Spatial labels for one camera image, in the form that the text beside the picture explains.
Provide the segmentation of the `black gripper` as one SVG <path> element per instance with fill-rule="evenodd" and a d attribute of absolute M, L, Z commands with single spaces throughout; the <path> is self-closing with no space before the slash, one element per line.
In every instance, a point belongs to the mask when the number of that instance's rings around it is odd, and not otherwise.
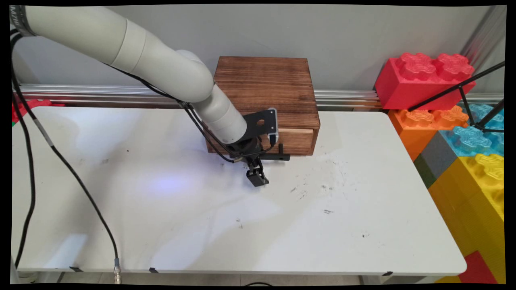
<path fill-rule="evenodd" d="M 248 171 L 246 176 L 254 187 L 265 186 L 269 184 L 269 180 L 264 173 L 262 160 L 259 152 L 263 151 L 262 138 L 253 137 L 239 141 L 237 143 L 228 144 L 228 149 L 232 152 L 231 158 L 241 158 L 241 160 L 234 161 L 234 163 L 242 161 L 247 163 Z"/>

